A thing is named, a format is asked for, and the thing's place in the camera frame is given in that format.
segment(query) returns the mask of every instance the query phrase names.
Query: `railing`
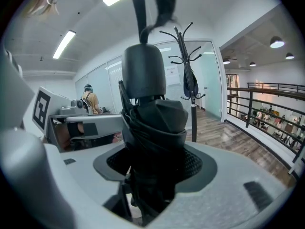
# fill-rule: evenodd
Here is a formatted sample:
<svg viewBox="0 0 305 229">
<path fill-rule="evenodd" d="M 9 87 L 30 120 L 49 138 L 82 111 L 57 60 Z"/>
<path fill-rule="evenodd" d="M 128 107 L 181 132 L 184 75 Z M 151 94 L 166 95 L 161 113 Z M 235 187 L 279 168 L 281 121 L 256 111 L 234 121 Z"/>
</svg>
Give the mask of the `railing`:
<svg viewBox="0 0 305 229">
<path fill-rule="evenodd" d="M 286 84 L 286 83 L 259 83 L 259 82 L 248 82 L 247 84 L 248 84 L 248 88 L 274 89 L 285 92 L 305 94 L 304 85 Z"/>
<path fill-rule="evenodd" d="M 272 123 L 270 123 L 268 121 L 265 121 L 262 118 L 258 118 L 257 116 L 254 116 L 252 114 L 252 111 L 257 111 L 257 112 L 261 112 L 261 113 L 264 113 L 264 114 L 268 114 L 270 117 L 273 117 L 274 119 L 280 119 L 280 120 L 282 120 L 282 122 L 287 122 L 287 123 L 289 123 L 289 124 L 291 124 L 293 126 L 296 126 L 297 128 L 300 128 L 301 130 L 305 130 L 305 126 L 302 126 L 302 124 L 299 125 L 298 123 L 295 123 L 293 121 L 287 120 L 287 119 L 282 118 L 282 117 L 279 117 L 276 114 L 270 113 L 269 111 L 265 111 L 265 110 L 262 110 L 262 109 L 254 108 L 253 107 L 253 102 L 259 102 L 259 103 L 262 103 L 262 104 L 268 104 L 268 105 L 272 105 L 272 106 L 277 106 L 277 107 L 280 107 L 280 108 L 283 108 L 283 109 L 286 109 L 286 110 L 289 110 L 289 111 L 293 111 L 295 113 L 299 113 L 301 115 L 305 115 L 305 113 L 302 112 L 302 111 L 299 111 L 299 110 L 295 110 L 295 109 L 292 109 L 292 108 L 289 108 L 289 107 L 285 107 L 285 106 L 279 105 L 279 104 L 274 104 L 274 103 L 271 103 L 271 102 L 266 102 L 266 101 L 261 101 L 261 100 L 258 100 L 258 99 L 254 99 L 253 98 L 253 93 L 272 94 L 272 95 L 290 97 L 290 98 L 294 98 L 294 99 L 298 99 L 298 100 L 302 100 L 302 101 L 305 101 L 305 94 L 297 93 L 297 92 L 287 92 L 287 91 L 281 91 L 281 90 L 273 90 L 273 89 L 264 89 L 264 88 L 262 89 L 262 88 L 231 88 L 231 87 L 229 87 L 228 90 L 229 91 L 239 91 L 239 92 L 249 92 L 249 95 L 250 95 L 249 98 L 247 98 L 247 97 L 240 97 L 240 96 L 237 96 L 236 94 L 234 94 L 234 96 L 228 95 L 228 103 L 235 104 L 236 106 L 239 105 L 239 106 L 248 108 L 248 112 L 246 113 L 244 111 L 238 110 L 237 108 L 227 107 L 228 109 L 232 109 L 232 110 L 234 110 L 236 112 L 241 113 L 242 115 L 241 115 L 241 117 L 238 117 L 237 115 L 235 116 L 235 115 L 233 115 L 231 113 L 228 113 L 228 114 L 232 115 L 232 116 L 234 116 L 234 117 L 236 117 L 236 118 L 238 118 L 238 119 L 240 119 L 242 121 L 245 121 L 246 122 L 246 126 L 245 126 L 246 128 L 248 128 L 248 126 L 251 125 L 251 126 L 261 130 L 265 134 L 269 135 L 270 137 L 274 138 L 275 140 L 280 142 L 285 147 L 287 147 L 289 150 L 291 150 L 293 153 L 296 154 L 295 158 L 293 159 L 293 162 L 295 162 L 297 160 L 297 158 L 299 157 L 301 151 L 304 148 L 305 138 L 304 137 L 300 138 L 299 136 L 296 136 L 296 134 L 292 134 L 292 133 L 290 133 L 288 131 L 285 131 L 285 130 L 279 128 L 278 126 L 274 125 L 274 123 L 272 124 Z M 232 98 L 248 100 L 249 101 L 249 105 L 244 105 L 244 104 L 232 102 L 231 101 Z M 264 123 L 264 124 L 268 125 L 268 127 L 271 126 L 274 129 L 278 130 L 279 132 L 282 133 L 281 137 L 277 138 L 274 135 L 275 132 L 273 134 L 271 134 L 268 131 L 264 130 L 263 128 L 260 128 L 259 127 L 260 123 Z M 291 146 L 287 144 L 288 141 L 290 140 L 290 138 L 293 139 L 293 145 L 291 145 Z M 301 147 L 298 150 L 294 149 L 296 142 L 301 144 Z"/>
</svg>

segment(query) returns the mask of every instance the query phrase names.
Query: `black coat rack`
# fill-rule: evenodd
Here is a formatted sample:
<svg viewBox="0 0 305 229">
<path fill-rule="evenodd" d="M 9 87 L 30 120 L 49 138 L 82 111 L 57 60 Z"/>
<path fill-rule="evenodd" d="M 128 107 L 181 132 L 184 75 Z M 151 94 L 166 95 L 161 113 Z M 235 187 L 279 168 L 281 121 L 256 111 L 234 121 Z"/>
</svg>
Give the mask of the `black coat rack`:
<svg viewBox="0 0 305 229">
<path fill-rule="evenodd" d="M 181 98 L 184 99 L 184 100 L 191 99 L 192 142 L 196 142 L 197 141 L 197 113 L 196 113 L 195 98 L 196 99 L 200 99 L 200 98 L 204 97 L 205 94 L 203 94 L 201 97 L 197 97 L 195 95 L 195 86 L 194 86 L 193 71 L 192 71 L 191 65 L 190 65 L 190 61 L 195 61 L 196 59 L 198 59 L 198 58 L 200 58 L 202 56 L 201 54 L 199 54 L 193 60 L 190 59 L 192 53 L 197 51 L 198 49 L 200 49 L 201 46 L 199 46 L 198 48 L 193 50 L 190 54 L 188 54 L 187 50 L 186 50 L 186 47 L 185 47 L 185 43 L 184 43 L 184 34 L 190 28 L 190 26 L 192 24 L 193 24 L 193 22 L 191 22 L 189 24 L 189 26 L 185 29 L 183 34 L 181 34 L 181 32 L 178 32 L 177 27 L 174 26 L 174 29 L 175 29 L 177 37 L 175 37 L 174 35 L 172 35 L 170 33 L 164 32 L 164 31 L 160 31 L 160 33 L 164 33 L 164 34 L 167 34 L 167 35 L 170 35 L 170 36 L 174 37 L 175 40 L 178 42 L 178 45 L 179 45 L 179 49 L 180 49 L 180 52 L 181 52 L 181 57 L 179 57 L 179 56 L 168 56 L 168 57 L 169 58 L 179 58 L 179 59 L 182 60 L 182 62 L 171 61 L 171 63 L 174 63 L 174 64 L 182 64 L 183 63 L 184 64 L 184 75 L 186 76 L 186 80 L 187 80 L 187 84 L 188 84 L 189 97 L 185 98 L 185 97 L 181 96 Z"/>
</svg>

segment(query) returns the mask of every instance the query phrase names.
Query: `wooden floor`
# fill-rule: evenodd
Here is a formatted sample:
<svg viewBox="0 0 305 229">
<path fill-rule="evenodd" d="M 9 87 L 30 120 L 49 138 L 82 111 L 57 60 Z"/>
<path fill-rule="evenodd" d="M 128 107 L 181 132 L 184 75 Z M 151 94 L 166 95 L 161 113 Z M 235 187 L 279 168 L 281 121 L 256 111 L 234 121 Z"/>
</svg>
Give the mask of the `wooden floor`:
<svg viewBox="0 0 305 229">
<path fill-rule="evenodd" d="M 186 140 L 192 140 L 191 132 L 188 132 Z M 197 109 L 197 143 L 242 154 L 287 187 L 295 184 L 295 178 L 288 174 L 287 168 L 264 147 L 233 125 L 207 117 L 202 109 Z"/>
</svg>

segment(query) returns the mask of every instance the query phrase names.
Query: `person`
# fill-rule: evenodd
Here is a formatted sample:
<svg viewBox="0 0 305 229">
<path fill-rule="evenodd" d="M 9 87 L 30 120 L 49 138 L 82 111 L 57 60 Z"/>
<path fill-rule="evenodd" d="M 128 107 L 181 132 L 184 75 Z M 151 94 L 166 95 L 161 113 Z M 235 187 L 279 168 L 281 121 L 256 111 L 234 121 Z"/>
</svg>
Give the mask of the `person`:
<svg viewBox="0 0 305 229">
<path fill-rule="evenodd" d="M 81 97 L 89 102 L 90 107 L 92 108 L 93 114 L 101 114 L 102 111 L 99 108 L 99 100 L 96 94 L 93 93 L 93 88 L 90 84 L 85 85 L 84 94 Z"/>
</svg>

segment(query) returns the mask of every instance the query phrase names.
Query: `tan shirt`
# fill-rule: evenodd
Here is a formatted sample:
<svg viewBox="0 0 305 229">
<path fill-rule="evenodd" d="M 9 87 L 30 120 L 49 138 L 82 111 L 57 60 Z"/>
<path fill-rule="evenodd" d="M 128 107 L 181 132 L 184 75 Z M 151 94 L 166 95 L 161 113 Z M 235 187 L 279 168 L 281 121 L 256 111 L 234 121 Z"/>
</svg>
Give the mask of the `tan shirt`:
<svg viewBox="0 0 305 229">
<path fill-rule="evenodd" d="M 84 93 L 81 98 L 86 99 L 87 95 L 88 95 L 88 93 Z M 89 103 L 93 109 L 93 114 L 97 115 L 99 112 L 97 112 L 97 110 L 95 109 L 95 105 L 99 104 L 99 100 L 97 99 L 96 94 L 91 93 L 89 95 L 89 97 L 87 98 L 87 101 L 89 101 Z"/>
</svg>

